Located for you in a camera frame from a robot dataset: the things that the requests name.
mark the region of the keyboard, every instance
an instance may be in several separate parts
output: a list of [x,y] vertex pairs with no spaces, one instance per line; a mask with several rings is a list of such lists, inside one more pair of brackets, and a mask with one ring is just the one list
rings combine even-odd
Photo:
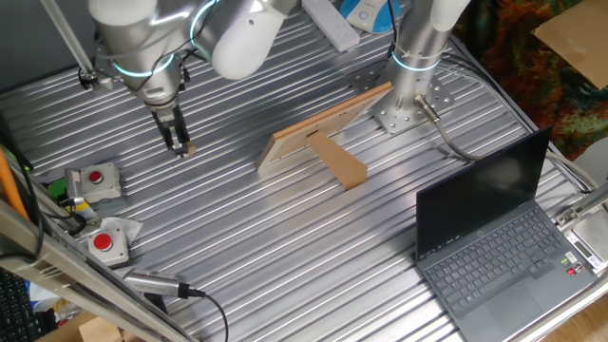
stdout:
[[551,264],[548,257],[564,242],[542,218],[546,214],[535,208],[425,270],[453,312],[468,312]]
[[0,342],[35,341],[41,337],[41,324],[31,309],[25,281],[0,269]]

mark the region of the orange pole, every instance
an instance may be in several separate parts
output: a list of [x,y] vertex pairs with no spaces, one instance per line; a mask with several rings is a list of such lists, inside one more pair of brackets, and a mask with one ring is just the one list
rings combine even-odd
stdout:
[[4,185],[4,191],[7,193],[9,204],[12,208],[19,213],[22,217],[29,219],[26,207],[21,201],[19,196],[19,190],[17,190],[17,184],[15,184],[15,178],[10,172],[9,163],[7,158],[4,156],[4,152],[0,150],[0,181]]

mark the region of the laptop trackpad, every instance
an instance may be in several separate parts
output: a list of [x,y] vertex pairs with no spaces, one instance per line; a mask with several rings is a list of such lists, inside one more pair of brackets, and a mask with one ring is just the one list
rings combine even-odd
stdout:
[[497,295],[487,307],[505,333],[513,332],[542,313],[539,304],[522,284]]

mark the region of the laptop screen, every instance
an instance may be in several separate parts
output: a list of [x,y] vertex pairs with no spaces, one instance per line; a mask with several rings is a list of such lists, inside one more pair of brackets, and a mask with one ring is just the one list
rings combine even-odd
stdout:
[[416,196],[421,260],[532,200],[551,127],[532,133],[421,190]]

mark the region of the blue led ring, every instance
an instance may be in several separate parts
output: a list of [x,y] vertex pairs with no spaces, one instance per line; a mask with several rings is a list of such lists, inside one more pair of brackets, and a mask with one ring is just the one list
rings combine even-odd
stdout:
[[116,63],[114,63],[114,67],[117,70],[119,70],[122,74],[124,74],[126,76],[131,76],[131,77],[148,77],[148,76],[154,75],[157,72],[161,72],[161,71],[165,70],[167,67],[169,67],[169,65],[171,64],[171,61],[173,61],[174,57],[175,57],[175,54],[172,54],[171,56],[169,56],[167,58],[166,62],[164,62],[164,64],[162,66],[157,66],[154,69],[154,71],[133,72],[133,71],[129,71],[129,70],[125,70],[125,69],[121,68]]
[[434,66],[429,66],[429,67],[413,67],[413,66],[408,66],[406,64],[404,64],[403,62],[399,61],[399,59],[397,58],[397,56],[395,56],[395,53],[392,53],[392,59],[395,60],[395,62],[397,62],[397,64],[402,67],[402,68],[406,68],[407,70],[411,70],[411,71],[428,71],[433,69],[434,67],[437,67],[437,65],[439,65],[439,61],[437,61],[437,63],[435,63]]

